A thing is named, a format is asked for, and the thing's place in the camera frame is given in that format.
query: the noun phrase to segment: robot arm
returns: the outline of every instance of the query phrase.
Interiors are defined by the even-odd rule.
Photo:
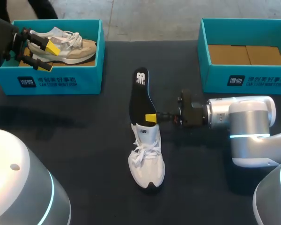
[[[51,71],[51,65],[41,60],[35,60],[31,57],[24,56],[23,52],[27,40],[40,46],[42,50],[52,54],[58,55],[60,52],[49,39],[30,34],[30,30],[26,28],[23,28],[23,30],[19,32],[16,26],[0,19],[0,67],[4,60],[10,60],[10,51],[13,51],[15,53],[15,60],[23,60],[24,63],[31,65],[35,70],[42,69]]]
[[[190,91],[182,90],[178,102],[179,113],[157,113],[157,121],[172,120],[183,128],[229,129],[232,160],[238,166],[281,163],[281,134],[270,137],[269,133],[276,119],[275,103],[269,96],[216,98],[193,107]]]

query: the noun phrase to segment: black pants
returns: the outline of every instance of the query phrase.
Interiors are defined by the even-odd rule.
[[[28,0],[39,19],[57,19],[56,12],[49,0]],[[7,12],[7,0],[0,0],[0,18],[10,22]]]

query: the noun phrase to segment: teal shoe box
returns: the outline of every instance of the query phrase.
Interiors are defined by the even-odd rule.
[[[198,57],[204,92],[281,94],[281,66],[215,65],[208,45],[275,46],[281,54],[281,20],[201,20]]]
[[[102,20],[26,20],[14,21],[20,30],[31,28],[45,33],[53,27],[79,32],[83,39],[97,42],[94,66],[60,66],[51,72],[36,71],[32,67],[18,67],[11,59],[0,67],[0,85],[6,95],[76,95],[101,92],[104,61],[104,33]]]

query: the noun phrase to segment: beige sneaker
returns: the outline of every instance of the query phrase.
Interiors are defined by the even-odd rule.
[[[57,27],[47,33],[37,33],[34,30],[30,32],[42,38],[50,39],[60,49],[59,55],[56,56],[41,50],[39,46],[28,41],[28,48],[32,52],[32,58],[40,59],[43,62],[82,63],[91,59],[97,51],[96,42],[82,39],[78,32],[62,31]]]

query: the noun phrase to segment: white sneaker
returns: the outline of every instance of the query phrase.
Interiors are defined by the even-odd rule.
[[[131,174],[142,188],[156,188],[162,184],[165,172],[159,125],[145,127],[131,124],[131,128],[137,146],[128,158]]]
[[[47,33],[37,33],[34,30],[31,30],[30,33],[50,39],[60,49],[59,55],[56,56],[41,50],[39,46],[28,41],[28,48],[33,54],[32,58],[40,59],[43,62],[82,63],[92,58],[97,50],[96,42],[82,39],[78,32],[62,31],[54,27]]]

